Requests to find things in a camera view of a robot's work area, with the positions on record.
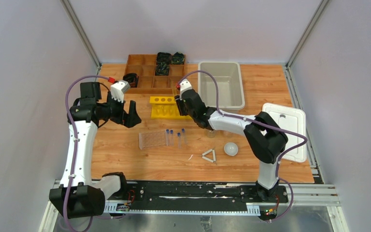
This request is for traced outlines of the clear glass test tube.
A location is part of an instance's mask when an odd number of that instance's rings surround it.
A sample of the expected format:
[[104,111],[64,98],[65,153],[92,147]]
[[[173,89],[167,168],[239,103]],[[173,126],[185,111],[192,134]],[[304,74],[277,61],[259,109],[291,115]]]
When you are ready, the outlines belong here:
[[177,95],[177,89],[176,89],[176,87],[173,87],[172,88],[172,95],[173,95],[173,97],[175,97]]

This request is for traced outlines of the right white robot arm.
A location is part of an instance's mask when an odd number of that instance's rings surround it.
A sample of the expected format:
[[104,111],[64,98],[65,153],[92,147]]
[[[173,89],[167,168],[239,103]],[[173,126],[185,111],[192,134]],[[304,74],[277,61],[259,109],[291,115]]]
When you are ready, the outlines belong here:
[[190,116],[202,129],[226,131],[242,135],[259,160],[259,176],[256,181],[257,197],[268,202],[276,195],[279,184],[278,167],[288,137],[266,112],[256,116],[242,116],[218,111],[206,106],[199,94],[186,90],[174,97],[180,115]]

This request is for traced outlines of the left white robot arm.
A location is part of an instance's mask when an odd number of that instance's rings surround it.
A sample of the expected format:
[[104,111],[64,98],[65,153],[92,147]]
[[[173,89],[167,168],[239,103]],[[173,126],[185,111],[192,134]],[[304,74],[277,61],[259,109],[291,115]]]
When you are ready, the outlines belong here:
[[127,197],[129,188],[122,172],[104,174],[99,182],[93,183],[91,162],[100,121],[111,121],[126,128],[141,123],[135,101],[130,101],[128,112],[124,110],[124,94],[129,88],[127,81],[115,81],[107,92],[106,102],[100,103],[100,83],[83,82],[80,97],[67,107],[70,142],[65,172],[59,187],[49,192],[50,202],[63,217],[100,216],[111,196],[118,200]]

